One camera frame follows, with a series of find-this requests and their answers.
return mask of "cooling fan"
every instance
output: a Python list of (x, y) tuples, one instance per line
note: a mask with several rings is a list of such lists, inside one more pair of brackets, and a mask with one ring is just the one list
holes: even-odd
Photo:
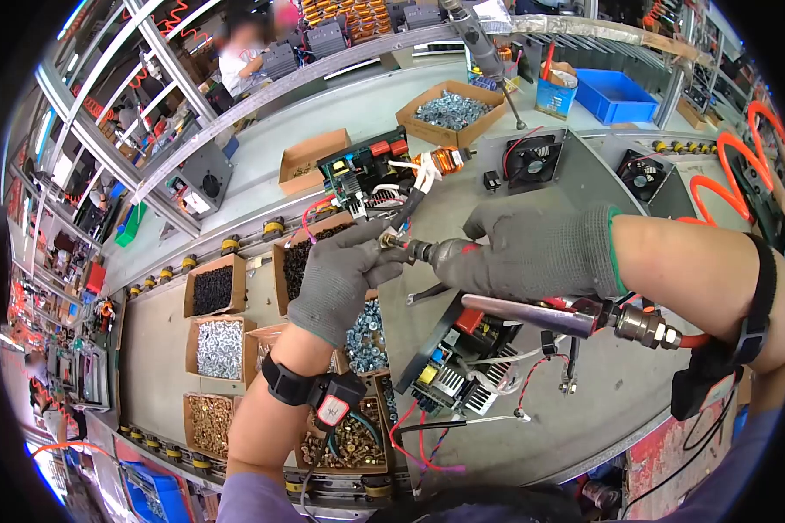
[(628, 187), (628, 191), (640, 202), (645, 203), (651, 201), (651, 197), (666, 180), (666, 171), (663, 170), (662, 164), (630, 149), (625, 153), (617, 174), (622, 183)]
[(509, 181), (509, 194), (525, 193), (552, 182), (561, 144), (555, 137), (534, 136), (517, 145), (515, 140), (506, 142), (505, 175)]

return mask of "blue plastic bin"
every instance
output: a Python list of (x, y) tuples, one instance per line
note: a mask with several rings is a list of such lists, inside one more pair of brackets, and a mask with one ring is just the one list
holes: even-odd
[(154, 486), (157, 491), (157, 497), (160, 498), (163, 513), (166, 515), (166, 518), (162, 519), (151, 512), (146, 502), (146, 495), (143, 494), (141, 489), (136, 488), (134, 484), (126, 479), (128, 496), (134, 505), (134, 511), (142, 519), (149, 521), (149, 523), (163, 523), (164, 521), (168, 523), (189, 523), (191, 521), (186, 505), (183, 503), (180, 486), (177, 484), (177, 479), (174, 476), (155, 472), (139, 462), (124, 461), (123, 463), (130, 466), (147, 483)]
[(576, 100), (604, 125), (651, 121), (659, 105), (639, 85), (619, 71), (577, 68)]

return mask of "gray work glove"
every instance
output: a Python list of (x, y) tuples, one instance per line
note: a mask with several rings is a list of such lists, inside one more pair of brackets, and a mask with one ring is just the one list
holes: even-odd
[(311, 248), (300, 295), (288, 304), (288, 320), (334, 346), (363, 311), (364, 295), (404, 271), (401, 248), (381, 251), (377, 238), (389, 220), (347, 228)]
[(481, 204), (462, 229), (471, 239), (487, 235), (491, 245), (450, 258), (436, 275), (457, 289), (515, 301), (623, 295), (610, 234), (617, 214), (601, 204), (542, 214), (513, 197)]

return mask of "workbench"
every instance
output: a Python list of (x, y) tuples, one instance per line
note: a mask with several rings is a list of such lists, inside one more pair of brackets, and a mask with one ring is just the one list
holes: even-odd
[[(466, 166), (434, 185), (413, 216), (414, 238), (439, 241), (463, 236), (461, 225), (471, 210), (494, 197), (479, 186), (477, 173), (473, 166)], [(572, 206), (563, 191), (555, 187), (523, 197), (542, 213), (563, 212)], [(378, 289), (393, 382), (428, 338), (454, 291), (410, 307), (404, 306), (404, 300), (408, 294), (438, 281), (429, 265), (417, 263), (406, 266), (402, 277)], [(512, 345), (521, 352), (540, 348), (540, 330), (524, 326)], [(560, 351), (568, 350), (569, 340), (565, 340)], [(538, 359), (531, 357), (519, 363), (521, 380)], [(565, 397), (558, 390), (561, 360), (542, 364), (532, 375), (524, 402), (532, 422), (506, 420), (452, 429), (435, 463), (465, 465), (466, 471), (462, 475), (429, 473), (423, 488), (427, 493), (440, 487), (476, 483), (522, 486), (544, 480), (562, 482), (582, 474), (624, 451), (668, 417), (671, 377), (686, 367), (688, 359), (688, 350), (650, 350), (615, 339), (611, 329), (603, 330), (581, 343), (575, 394)], [(412, 402), (409, 395), (397, 397), (400, 416)], [(511, 415), (516, 407), (517, 393), (499, 397), (487, 416)], [(418, 410), (404, 425), (417, 423)], [(410, 454), (418, 456), (417, 434), (407, 433), (404, 445)], [(440, 434), (440, 430), (425, 431), (427, 455)], [(415, 485), (419, 466), (408, 466)]]

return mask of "black wrist strap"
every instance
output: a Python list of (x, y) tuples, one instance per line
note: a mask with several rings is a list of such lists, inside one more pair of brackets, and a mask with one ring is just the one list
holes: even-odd
[(270, 352), (262, 361), (262, 375), (270, 394), (282, 403), (298, 407), (308, 403), (317, 376), (300, 376), (281, 363), (273, 363)]
[(754, 234), (747, 233), (756, 246), (759, 258), (758, 280), (750, 310), (742, 322), (742, 331), (733, 354), (733, 365), (743, 365), (754, 361), (768, 340), (770, 310), (776, 295), (776, 259), (774, 252), (765, 241)]

